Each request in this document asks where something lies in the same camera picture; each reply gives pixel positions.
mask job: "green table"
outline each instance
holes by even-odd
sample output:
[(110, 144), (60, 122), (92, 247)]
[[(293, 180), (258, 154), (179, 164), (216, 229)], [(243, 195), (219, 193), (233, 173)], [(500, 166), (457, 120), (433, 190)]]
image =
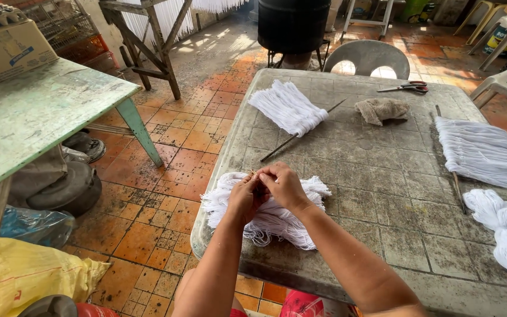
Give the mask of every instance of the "green table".
[(59, 59), (0, 83), (0, 224), (11, 175), (116, 107), (152, 161), (162, 160), (130, 96), (141, 87)]

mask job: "wooden stick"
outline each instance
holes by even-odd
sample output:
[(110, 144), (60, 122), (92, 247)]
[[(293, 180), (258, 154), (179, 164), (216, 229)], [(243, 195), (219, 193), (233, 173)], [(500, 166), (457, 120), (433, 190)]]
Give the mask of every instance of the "wooden stick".
[[(435, 110), (437, 111), (437, 116), (441, 117), (441, 110), (439, 105), (435, 105)], [(461, 194), (461, 188), (459, 187), (459, 177), (457, 177), (457, 173), (454, 171), (451, 172), (453, 174), (453, 181), (455, 182), (455, 189), (457, 190), (457, 195), (459, 196), (459, 201), (461, 201), (461, 207), (463, 208), (463, 214), (467, 214), (467, 209), (465, 208), (465, 203), (463, 203), (463, 195)]]
[[(330, 113), (330, 111), (336, 109), (337, 106), (341, 105), (342, 102), (344, 102), (347, 98), (345, 98), (344, 100), (342, 100), (341, 102), (338, 102), (337, 104), (335, 104), (332, 108), (330, 108), (328, 110), (328, 113)], [(273, 154), (275, 154), (275, 152), (277, 152), (280, 148), (284, 147), (287, 143), (289, 143), (290, 141), (292, 141), (292, 139), (296, 138), (297, 136), (299, 136), (299, 133), (295, 133), (293, 134), (290, 138), (288, 138), (285, 142), (283, 142), (280, 146), (278, 146), (276, 149), (274, 149), (273, 151), (271, 151), (269, 154), (267, 154), (264, 158), (262, 158), (261, 160), (259, 160), (259, 162), (264, 162), (265, 160), (267, 160), (267, 158)]]

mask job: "wooden stand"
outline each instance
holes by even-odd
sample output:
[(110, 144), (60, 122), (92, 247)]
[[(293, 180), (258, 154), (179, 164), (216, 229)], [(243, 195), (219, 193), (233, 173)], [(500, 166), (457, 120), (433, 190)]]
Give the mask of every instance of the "wooden stand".
[[(101, 0), (99, 1), (99, 6), (101, 7), (101, 11), (103, 12), (103, 16), (107, 22), (116, 25), (119, 31), (121, 31), (123, 42), (126, 45), (127, 51), (129, 52), (134, 65), (133, 67), (130, 67), (130, 69), (140, 76), (144, 88), (146, 90), (151, 90), (150, 79), (148, 78), (149, 76), (167, 80), (170, 83), (173, 97), (175, 100), (178, 100), (181, 97), (181, 92), (179, 91), (178, 82), (175, 79), (175, 74), (173, 73), (173, 68), (171, 67), (169, 52), (173, 45), (173, 41), (175, 40), (175, 36), (179, 32), (181, 23), (183, 23), (185, 14), (191, 6), (192, 0), (185, 0), (183, 3), (178, 17), (175, 19), (171, 32), (167, 36), (167, 40), (165, 42), (163, 41), (162, 31), (159, 28), (158, 16), (156, 15), (156, 11), (154, 9), (155, 4), (159, 4), (163, 1), (165, 0), (140, 0), (141, 4), (125, 4), (115, 0)], [(134, 32), (129, 29), (124, 22), (121, 11), (145, 15), (148, 17), (148, 23), (151, 26), (154, 39), (156, 40), (159, 58), (144, 44), (142, 40), (136, 36), (136, 34), (134, 34)], [(139, 57), (140, 54), (137, 53), (136, 48), (138, 48), (159, 70), (144, 68)]]

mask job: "gray plastic chair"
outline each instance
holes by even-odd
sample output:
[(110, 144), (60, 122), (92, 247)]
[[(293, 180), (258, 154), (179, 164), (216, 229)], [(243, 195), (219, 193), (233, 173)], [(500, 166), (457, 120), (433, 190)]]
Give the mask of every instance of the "gray plastic chair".
[(331, 72), (337, 63), (344, 60), (355, 65), (355, 75), (370, 76), (373, 70), (388, 66), (394, 70), (398, 79), (407, 80), (410, 76), (410, 63), (406, 55), (381, 41), (355, 40), (340, 45), (326, 60), (323, 71)]

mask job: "dirty floor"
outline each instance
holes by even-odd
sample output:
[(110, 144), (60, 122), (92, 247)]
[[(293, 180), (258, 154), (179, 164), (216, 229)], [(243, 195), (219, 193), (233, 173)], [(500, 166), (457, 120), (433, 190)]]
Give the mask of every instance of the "dirty floor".
[[(171, 316), (173, 293), (181, 276), (198, 261), (189, 234), (218, 154), (257, 70), (266, 67), (267, 51), (257, 44), (257, 25), (233, 14), (179, 42), (171, 62), (181, 89), (174, 100), (169, 85), (151, 78), (153, 90), (133, 97), (151, 139), (163, 158), (156, 168), (133, 137), (94, 131), (107, 152), (93, 165), (102, 179), (97, 205), (79, 219), (65, 251), (114, 263), (102, 278), (92, 303), (110, 307), (121, 316)], [(340, 32), (327, 33), (332, 48)], [(489, 71), (478, 70), (486, 55), (467, 55), (473, 29), (453, 36), (455, 28), (429, 24), (395, 24), (384, 41), (408, 57), (411, 80), (447, 83), (473, 91), (505, 61)], [(378, 29), (350, 26), (346, 40), (376, 39)], [(333, 72), (353, 74), (349, 63)], [(393, 77), (388, 69), (374, 76)], [(126, 73), (127, 80), (140, 83)], [(507, 130), (507, 98), (494, 98), (483, 108), (492, 125)], [(97, 120), (126, 127), (112, 110)], [(285, 288), (238, 277), (236, 297), (244, 308), (277, 316)]]

